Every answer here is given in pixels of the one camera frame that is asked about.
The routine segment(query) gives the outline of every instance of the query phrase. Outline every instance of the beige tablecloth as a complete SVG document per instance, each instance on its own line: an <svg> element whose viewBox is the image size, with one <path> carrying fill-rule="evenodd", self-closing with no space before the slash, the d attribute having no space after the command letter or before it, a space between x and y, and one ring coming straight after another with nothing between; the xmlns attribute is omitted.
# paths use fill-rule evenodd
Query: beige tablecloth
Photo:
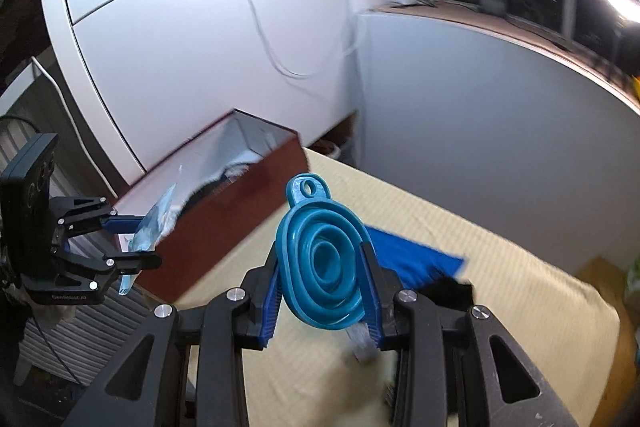
<svg viewBox="0 0 640 427"><path fill-rule="evenodd" d="M618 315L596 290L526 250L415 196L315 154L309 164L332 197L366 224L467 259L461 273L540 368L580 427L589 425L609 376ZM283 207L183 295L180 309L206 304L260 266ZM196 356L190 363L194 381ZM383 388L394 354L371 365L351 354L344 331L322 331L295 318L284 300L274 338L244 352L252 427L386 426Z"/></svg>

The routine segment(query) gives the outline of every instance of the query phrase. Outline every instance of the blue gripper pad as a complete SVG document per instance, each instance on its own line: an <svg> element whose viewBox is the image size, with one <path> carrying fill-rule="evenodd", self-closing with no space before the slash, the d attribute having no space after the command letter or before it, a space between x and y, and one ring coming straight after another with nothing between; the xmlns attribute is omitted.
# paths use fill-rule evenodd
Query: blue gripper pad
<svg viewBox="0 0 640 427"><path fill-rule="evenodd" d="M261 348L267 347L267 343L273 337L281 301L282 284L280 282L280 270L276 267L262 308L262 328L260 329L260 335L258 335L258 343Z"/></svg>
<svg viewBox="0 0 640 427"><path fill-rule="evenodd" d="M371 340L374 341L376 347L379 347L383 338L382 310L378 293L373 284L373 277L369 270L369 264L366 260L366 254L362 248L356 255L356 276L358 277L360 296L362 297L362 306L364 308L363 320L367 323Z"/></svg>

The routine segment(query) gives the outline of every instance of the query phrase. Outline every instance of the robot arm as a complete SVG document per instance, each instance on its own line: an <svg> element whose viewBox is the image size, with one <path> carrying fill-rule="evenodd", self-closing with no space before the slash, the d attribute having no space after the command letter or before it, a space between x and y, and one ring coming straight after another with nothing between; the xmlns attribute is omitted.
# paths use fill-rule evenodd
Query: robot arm
<svg viewBox="0 0 640 427"><path fill-rule="evenodd" d="M72 237L97 230L133 233L142 218L117 216L106 198L49 198L57 142L57 134L35 134L0 176L0 280L4 287L24 286L38 304L99 304L121 274L156 269L162 259L115 246L103 259L69 250Z"/></svg>
<svg viewBox="0 0 640 427"><path fill-rule="evenodd" d="M399 352L394 427L445 427L445 350L453 349L463 427L577 427L535 365L483 306L439 308L403 289L362 243L358 285L381 350ZM83 394L63 427L248 427L242 350L273 336L282 292L275 247L240 287L178 311L159 305ZM190 346L199 345L195 402L186 401Z"/></svg>

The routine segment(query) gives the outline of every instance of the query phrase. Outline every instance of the windowsill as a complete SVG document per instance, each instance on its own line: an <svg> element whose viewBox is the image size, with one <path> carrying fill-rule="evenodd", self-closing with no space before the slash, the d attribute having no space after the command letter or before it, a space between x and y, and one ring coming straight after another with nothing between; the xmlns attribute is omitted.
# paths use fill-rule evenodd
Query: windowsill
<svg viewBox="0 0 640 427"><path fill-rule="evenodd" d="M566 42L557 34L548 32L543 28L539 28L534 25L528 25L522 20L512 18L512 24L500 17L478 13L465 6L449 2L439 2L436 4L437 6L435 8L429 6L406 6L398 8L382 6L378 7L376 10L379 12L413 15L455 22L519 41L528 47L538 48L544 51L545 54L554 55L561 61L570 62L585 73L596 76L601 81L606 82L609 86L620 92L626 99L631 101L636 108L640 108L640 102L638 102L630 83L622 82L622 78L619 74L614 74L613 82L610 81L607 78L608 62L600 60L600 64L597 67L594 67L593 64L596 55L582 47L580 44L576 44L575 42ZM552 42L557 42L561 46L568 48L568 50L564 50Z"/></svg>

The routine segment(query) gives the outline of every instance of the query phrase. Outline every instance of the white cable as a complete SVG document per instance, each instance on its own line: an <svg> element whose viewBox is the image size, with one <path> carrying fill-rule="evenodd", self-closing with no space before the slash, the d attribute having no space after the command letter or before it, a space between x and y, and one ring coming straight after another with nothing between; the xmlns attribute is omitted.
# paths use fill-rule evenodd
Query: white cable
<svg viewBox="0 0 640 427"><path fill-rule="evenodd" d="M42 64L40 64L38 62L38 59L36 57L31 57L31 62L33 63L34 66L36 66L42 72L42 74L44 76L46 76L49 79L49 82L51 82L51 84L53 84L53 87L54 87L54 89L56 89L56 92L58 93L58 97L60 98L60 102L62 102L62 105L65 108L66 115L69 117L69 121L71 122L71 126L74 128L74 131L76 132L76 137L78 138L78 141L80 142L80 147L82 148L82 151L84 152L85 156L89 160L89 163L91 163L91 165L94 166L94 169L98 172L98 175L100 176L100 178L102 178L102 181L104 182L104 184L107 185L107 188L109 189L109 191L111 192L113 197L117 198L118 194L116 193L115 190L113 190L113 187L111 187L110 182L107 180L105 175L102 173L102 171L95 164L94 159L91 158L91 155L89 154L89 151L84 146L84 141L82 140L82 137L80 136L80 132L78 131L78 127L76 127L76 122L74 121L74 117L71 116L71 111L69 111L68 105L66 105L66 100L65 100L65 97L62 95L62 91L60 90L60 86L56 83L56 81L49 74L49 72L42 66Z"/></svg>
<svg viewBox="0 0 640 427"><path fill-rule="evenodd" d="M320 66L318 66L318 70L313 72L313 73L297 73L295 71L290 70L289 68L287 68L283 62L280 60L280 58L278 57L276 51L273 49L271 43L269 42L269 39L266 35L266 32L264 31L264 27L262 26L262 23L260 21L260 17L258 15L257 9L255 7L255 3L254 0L247 0L248 4L249 4L249 8L251 10L251 14L252 14L252 18L254 19L254 25L256 28L256 31L258 33L258 36L260 37L260 40L262 41L262 46L264 48L264 51L267 54L267 57L269 59L269 62L271 63L271 66L278 71L278 73L280 73L281 75L285 76L286 78L291 78L293 80L306 80L309 78L312 78L314 76L317 76L319 73L321 73L328 65L330 62L330 59L332 57L334 57L336 50L338 47L340 47L340 45L344 45L344 37L340 37L339 39L335 39L335 43L331 46L329 52L327 53L326 57L324 57L322 59L322 61L320 62ZM350 9L350 3L346 2L346 10L348 13L351 12ZM345 24L343 29L341 30L341 33L344 33L344 30L346 28L348 28L348 26L350 26L349 24L349 15L345 16ZM350 54L352 54L357 47L360 45L360 41L362 39L358 38L358 32L356 31L356 36L354 36L354 41L353 44L351 44L347 50L342 51L341 56L342 57L346 57Z"/></svg>

